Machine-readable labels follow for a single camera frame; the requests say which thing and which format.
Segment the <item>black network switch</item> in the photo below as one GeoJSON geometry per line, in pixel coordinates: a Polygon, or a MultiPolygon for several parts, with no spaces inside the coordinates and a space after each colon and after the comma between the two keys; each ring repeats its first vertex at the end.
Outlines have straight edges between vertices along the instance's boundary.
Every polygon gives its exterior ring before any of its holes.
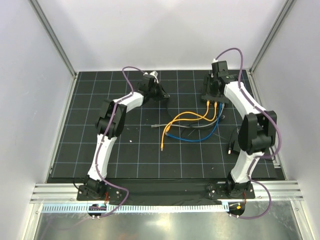
{"type": "MultiPolygon", "coordinates": [[[[204,94],[204,79],[203,79],[203,85],[202,85],[202,90],[201,90],[201,100],[203,102],[210,101],[211,103],[220,102],[220,103],[223,103],[223,104],[228,104],[229,103],[229,99],[225,96],[224,92],[223,92],[222,96],[211,96],[211,95],[205,95],[204,94]]],[[[231,83],[231,82],[237,81],[238,78],[236,77],[235,74],[231,74],[231,75],[229,75],[228,80],[229,80],[229,83],[231,83]]]]}

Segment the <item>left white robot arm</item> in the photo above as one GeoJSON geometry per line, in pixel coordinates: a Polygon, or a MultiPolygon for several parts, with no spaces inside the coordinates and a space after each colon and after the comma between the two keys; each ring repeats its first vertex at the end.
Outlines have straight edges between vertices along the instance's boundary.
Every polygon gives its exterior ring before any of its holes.
{"type": "Polygon", "coordinates": [[[95,123],[97,130],[95,153],[83,184],[78,187],[78,201],[101,200],[108,193],[109,187],[124,191],[126,194],[129,193],[126,188],[106,180],[113,146],[124,130],[128,112],[141,107],[150,99],[161,101],[169,97],[158,80],[158,73],[152,71],[143,73],[142,81],[138,84],[137,90],[118,99],[103,101],[95,123]]]}

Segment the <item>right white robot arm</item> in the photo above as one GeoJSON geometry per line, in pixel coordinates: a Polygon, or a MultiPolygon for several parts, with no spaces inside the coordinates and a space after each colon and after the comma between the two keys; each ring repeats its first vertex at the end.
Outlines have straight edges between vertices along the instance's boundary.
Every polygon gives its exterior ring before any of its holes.
{"type": "Polygon", "coordinates": [[[237,198],[249,190],[254,168],[266,150],[275,144],[273,123],[277,115],[259,105],[240,78],[229,74],[226,61],[215,59],[211,67],[211,74],[203,80],[201,99],[211,103],[232,103],[242,118],[237,137],[240,152],[223,187],[225,195],[237,198]]]}

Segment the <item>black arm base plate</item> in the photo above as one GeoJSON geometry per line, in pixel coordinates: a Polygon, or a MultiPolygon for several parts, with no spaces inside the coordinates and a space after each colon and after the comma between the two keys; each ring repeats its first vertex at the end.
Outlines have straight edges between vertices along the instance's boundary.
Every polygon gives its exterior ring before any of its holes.
{"type": "Polygon", "coordinates": [[[78,187],[78,201],[105,201],[129,206],[204,206],[253,200],[251,183],[226,178],[85,178],[78,187]]]}

